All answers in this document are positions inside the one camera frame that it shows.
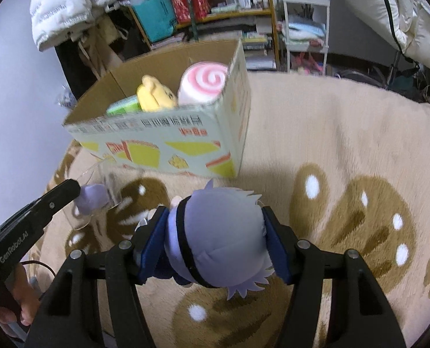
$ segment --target beige rug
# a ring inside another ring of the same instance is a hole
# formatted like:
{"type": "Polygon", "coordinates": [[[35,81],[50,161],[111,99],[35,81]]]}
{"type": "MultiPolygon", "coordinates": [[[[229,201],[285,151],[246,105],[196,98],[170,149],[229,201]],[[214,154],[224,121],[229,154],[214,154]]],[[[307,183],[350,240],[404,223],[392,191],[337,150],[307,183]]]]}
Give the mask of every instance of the beige rug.
{"type": "MultiPolygon", "coordinates": [[[[385,291],[412,345],[430,323],[430,106],[351,81],[250,74],[251,116],[240,176],[216,180],[262,194],[281,223],[324,250],[356,248],[385,291]]],[[[95,163],[72,143],[49,188],[95,163]]],[[[58,213],[30,258],[58,270],[80,248],[107,250],[140,214],[204,187],[207,179],[116,169],[124,202],[81,231],[58,213]]],[[[51,279],[32,266],[41,285],[51,279]]],[[[291,289],[274,275],[261,292],[227,301],[225,289],[151,279],[138,287],[159,348],[273,347],[291,289]]],[[[103,284],[103,327],[112,333],[103,284]]],[[[325,284],[316,346],[326,336],[325,284]]]]}

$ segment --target wooden shelf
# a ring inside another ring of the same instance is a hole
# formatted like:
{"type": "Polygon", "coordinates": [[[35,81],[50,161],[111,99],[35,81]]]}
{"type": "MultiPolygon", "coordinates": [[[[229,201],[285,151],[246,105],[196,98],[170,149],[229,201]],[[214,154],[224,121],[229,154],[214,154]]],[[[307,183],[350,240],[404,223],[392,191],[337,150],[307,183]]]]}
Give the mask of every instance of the wooden shelf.
{"type": "MultiPolygon", "coordinates": [[[[206,23],[211,21],[219,21],[221,19],[246,17],[246,16],[270,16],[271,13],[272,12],[270,9],[263,9],[263,10],[247,9],[247,10],[231,11],[227,13],[209,14],[208,16],[197,21],[197,23],[206,23]]],[[[175,29],[178,30],[188,26],[191,26],[191,22],[179,23],[176,25],[175,29]]]]}

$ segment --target clear plastic cup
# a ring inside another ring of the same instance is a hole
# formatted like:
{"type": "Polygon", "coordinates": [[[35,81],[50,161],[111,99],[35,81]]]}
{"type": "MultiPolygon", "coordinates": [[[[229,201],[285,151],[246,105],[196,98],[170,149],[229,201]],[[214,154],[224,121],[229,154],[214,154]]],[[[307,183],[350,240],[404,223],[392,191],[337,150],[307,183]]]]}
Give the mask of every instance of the clear plastic cup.
{"type": "Polygon", "coordinates": [[[80,186],[87,186],[91,184],[103,184],[107,189],[109,201],[100,209],[93,210],[91,214],[82,215],[75,205],[75,201],[69,203],[63,212],[70,226],[74,230],[83,229],[88,225],[94,215],[107,211],[120,204],[121,197],[121,186],[117,175],[117,170],[120,168],[114,163],[113,160],[104,159],[94,166],[90,167],[86,172],[81,174],[77,181],[80,186]]]}

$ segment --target blue-green item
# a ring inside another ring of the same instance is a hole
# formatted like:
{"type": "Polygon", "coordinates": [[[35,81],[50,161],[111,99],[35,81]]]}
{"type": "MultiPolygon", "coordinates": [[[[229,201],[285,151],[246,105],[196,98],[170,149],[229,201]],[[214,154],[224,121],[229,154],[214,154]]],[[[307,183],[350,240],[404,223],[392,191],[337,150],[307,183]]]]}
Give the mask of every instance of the blue-green item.
{"type": "Polygon", "coordinates": [[[171,0],[130,0],[130,4],[151,43],[172,36],[176,16],[171,0]]]}

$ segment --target white puffer jacket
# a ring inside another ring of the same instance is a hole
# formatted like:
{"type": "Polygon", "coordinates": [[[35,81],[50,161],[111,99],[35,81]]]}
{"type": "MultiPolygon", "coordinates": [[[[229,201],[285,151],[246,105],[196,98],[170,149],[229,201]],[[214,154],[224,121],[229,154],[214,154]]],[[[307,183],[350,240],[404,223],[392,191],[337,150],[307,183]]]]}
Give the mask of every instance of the white puffer jacket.
{"type": "Polygon", "coordinates": [[[38,50],[76,39],[116,0],[31,0],[33,40],[38,50]]]}

